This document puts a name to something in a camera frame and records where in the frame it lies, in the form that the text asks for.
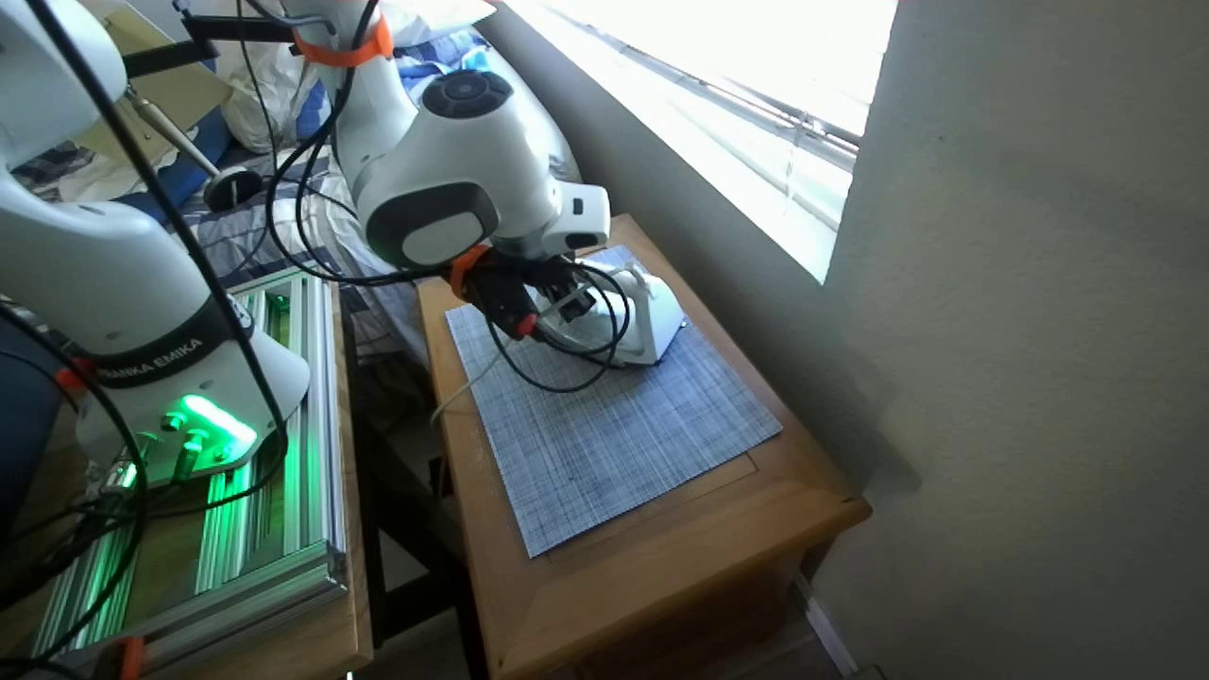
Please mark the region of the grey woven placemat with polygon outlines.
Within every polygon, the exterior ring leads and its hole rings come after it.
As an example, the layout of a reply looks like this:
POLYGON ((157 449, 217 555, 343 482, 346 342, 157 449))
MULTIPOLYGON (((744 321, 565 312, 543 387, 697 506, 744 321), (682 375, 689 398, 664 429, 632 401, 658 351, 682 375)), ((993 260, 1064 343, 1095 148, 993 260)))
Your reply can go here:
POLYGON ((486 318, 469 305, 444 318, 532 558, 782 430, 694 319, 656 365, 598 375, 531 341, 498 357, 486 318))

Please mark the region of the window with blinds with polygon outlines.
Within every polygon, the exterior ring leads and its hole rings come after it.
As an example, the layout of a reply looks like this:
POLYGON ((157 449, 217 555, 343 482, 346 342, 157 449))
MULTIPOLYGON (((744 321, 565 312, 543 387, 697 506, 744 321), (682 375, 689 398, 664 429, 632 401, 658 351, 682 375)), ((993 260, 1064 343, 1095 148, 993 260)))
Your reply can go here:
POLYGON ((899 0, 507 0, 825 282, 899 0))

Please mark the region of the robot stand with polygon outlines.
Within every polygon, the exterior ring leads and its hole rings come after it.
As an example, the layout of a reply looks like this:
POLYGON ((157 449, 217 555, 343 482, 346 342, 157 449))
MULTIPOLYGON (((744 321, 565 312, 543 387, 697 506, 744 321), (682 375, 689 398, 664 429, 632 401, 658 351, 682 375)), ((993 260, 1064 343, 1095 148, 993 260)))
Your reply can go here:
POLYGON ((339 288, 301 273, 237 290, 312 369, 273 482, 255 460, 193 482, 151 521, 125 578, 56 661, 79 675, 141 638, 140 680, 340 678, 368 659, 351 342, 339 288))

